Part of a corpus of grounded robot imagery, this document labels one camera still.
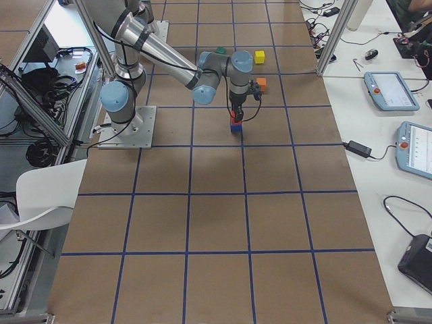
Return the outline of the blue wooden block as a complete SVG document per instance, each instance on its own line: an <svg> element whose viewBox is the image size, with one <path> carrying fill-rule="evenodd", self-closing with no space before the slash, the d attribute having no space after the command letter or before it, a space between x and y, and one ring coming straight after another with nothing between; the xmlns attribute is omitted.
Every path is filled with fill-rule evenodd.
<svg viewBox="0 0 432 324"><path fill-rule="evenodd" d="M242 123L231 123L229 127L231 133L238 133L242 131Z"/></svg>

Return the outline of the orange wooden block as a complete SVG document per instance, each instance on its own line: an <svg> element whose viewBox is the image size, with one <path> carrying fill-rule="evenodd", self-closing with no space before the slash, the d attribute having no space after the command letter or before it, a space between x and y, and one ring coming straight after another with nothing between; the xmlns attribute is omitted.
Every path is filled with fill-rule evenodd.
<svg viewBox="0 0 432 324"><path fill-rule="evenodd" d="M262 93L265 93L267 90L267 79L266 78L256 78L256 83L259 85Z"/></svg>

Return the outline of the yellow wooden block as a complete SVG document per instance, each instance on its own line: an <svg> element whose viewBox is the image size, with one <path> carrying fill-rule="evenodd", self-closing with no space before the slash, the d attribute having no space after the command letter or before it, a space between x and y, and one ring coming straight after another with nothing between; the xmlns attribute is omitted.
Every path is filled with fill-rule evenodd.
<svg viewBox="0 0 432 324"><path fill-rule="evenodd" d="M257 65L261 65L265 63L265 52L264 51L255 51L254 52L254 63Z"/></svg>

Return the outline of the green wooden block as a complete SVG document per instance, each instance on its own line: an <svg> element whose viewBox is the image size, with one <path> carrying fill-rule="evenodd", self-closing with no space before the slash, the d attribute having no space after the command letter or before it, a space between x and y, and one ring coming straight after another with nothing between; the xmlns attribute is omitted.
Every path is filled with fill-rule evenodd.
<svg viewBox="0 0 432 324"><path fill-rule="evenodd" d="M225 55L227 53L226 48L224 47L217 47L215 52L222 55Z"/></svg>

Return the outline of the black power adapter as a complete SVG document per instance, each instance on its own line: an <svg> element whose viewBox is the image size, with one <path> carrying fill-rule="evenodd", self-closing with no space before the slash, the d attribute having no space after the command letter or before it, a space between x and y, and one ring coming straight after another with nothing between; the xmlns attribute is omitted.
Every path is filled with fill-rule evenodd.
<svg viewBox="0 0 432 324"><path fill-rule="evenodd" d="M349 142L343 142L343 146L347 151L350 151L361 157L369 158L371 156L371 148L356 141L350 140Z"/></svg>

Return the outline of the black computer mouse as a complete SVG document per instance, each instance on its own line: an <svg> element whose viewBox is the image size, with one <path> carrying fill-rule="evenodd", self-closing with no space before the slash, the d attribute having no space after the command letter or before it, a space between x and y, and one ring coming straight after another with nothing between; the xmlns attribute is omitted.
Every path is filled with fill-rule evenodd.
<svg viewBox="0 0 432 324"><path fill-rule="evenodd" d="M376 49L370 49L364 54L364 60L370 61L378 56L379 52Z"/></svg>

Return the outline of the upper teach pendant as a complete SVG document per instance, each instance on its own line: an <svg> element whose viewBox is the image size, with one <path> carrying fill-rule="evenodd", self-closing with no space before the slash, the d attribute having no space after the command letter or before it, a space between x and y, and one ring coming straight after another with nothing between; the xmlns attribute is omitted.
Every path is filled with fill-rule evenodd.
<svg viewBox="0 0 432 324"><path fill-rule="evenodd" d="M365 72L367 91L382 111L418 111L420 105L399 72Z"/></svg>

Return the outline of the teach pendant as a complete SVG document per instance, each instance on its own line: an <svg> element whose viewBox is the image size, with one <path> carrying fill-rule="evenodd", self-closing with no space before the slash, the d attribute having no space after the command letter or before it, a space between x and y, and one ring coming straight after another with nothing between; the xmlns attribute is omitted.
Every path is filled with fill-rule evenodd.
<svg viewBox="0 0 432 324"><path fill-rule="evenodd" d="M396 162L401 170L431 179L431 128L404 121L396 135Z"/></svg>
<svg viewBox="0 0 432 324"><path fill-rule="evenodd" d="M367 91L382 111L418 111L420 105L399 72L365 72Z"/></svg>

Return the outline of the lower teach pendant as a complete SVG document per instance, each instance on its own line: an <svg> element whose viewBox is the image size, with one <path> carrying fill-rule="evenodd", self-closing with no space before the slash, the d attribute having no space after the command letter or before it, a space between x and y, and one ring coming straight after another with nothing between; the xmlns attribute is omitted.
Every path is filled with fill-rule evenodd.
<svg viewBox="0 0 432 324"><path fill-rule="evenodd" d="M431 128L404 121L396 135L396 162L401 170L431 179Z"/></svg>

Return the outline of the white plastic chair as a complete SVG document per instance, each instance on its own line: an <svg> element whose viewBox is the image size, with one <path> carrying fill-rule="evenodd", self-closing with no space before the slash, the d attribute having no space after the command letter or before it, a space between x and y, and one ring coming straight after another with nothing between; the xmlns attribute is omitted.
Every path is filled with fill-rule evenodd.
<svg viewBox="0 0 432 324"><path fill-rule="evenodd" d="M1 238L13 230L49 230L72 218L86 159L34 169L16 182L16 204L1 204Z"/></svg>

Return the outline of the black laptop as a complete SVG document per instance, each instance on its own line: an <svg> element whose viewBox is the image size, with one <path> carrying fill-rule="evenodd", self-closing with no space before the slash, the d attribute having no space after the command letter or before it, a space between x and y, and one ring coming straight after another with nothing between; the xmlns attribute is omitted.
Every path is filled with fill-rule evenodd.
<svg viewBox="0 0 432 324"><path fill-rule="evenodd" d="M431 236L420 234L412 239L398 270L431 294Z"/></svg>

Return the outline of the aluminium frame post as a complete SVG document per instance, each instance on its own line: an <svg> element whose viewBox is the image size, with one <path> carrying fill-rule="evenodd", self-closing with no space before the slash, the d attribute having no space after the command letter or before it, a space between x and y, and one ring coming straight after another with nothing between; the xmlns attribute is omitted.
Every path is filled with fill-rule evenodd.
<svg viewBox="0 0 432 324"><path fill-rule="evenodd" d="M327 66L329 65L330 59L334 54L335 48L337 47L344 28L350 20L352 13L355 10L355 7L358 3L358 0L345 0L338 17L331 29L331 33L327 44L324 46L323 51L321 52L320 59L318 60L316 74L318 76L323 76Z"/></svg>

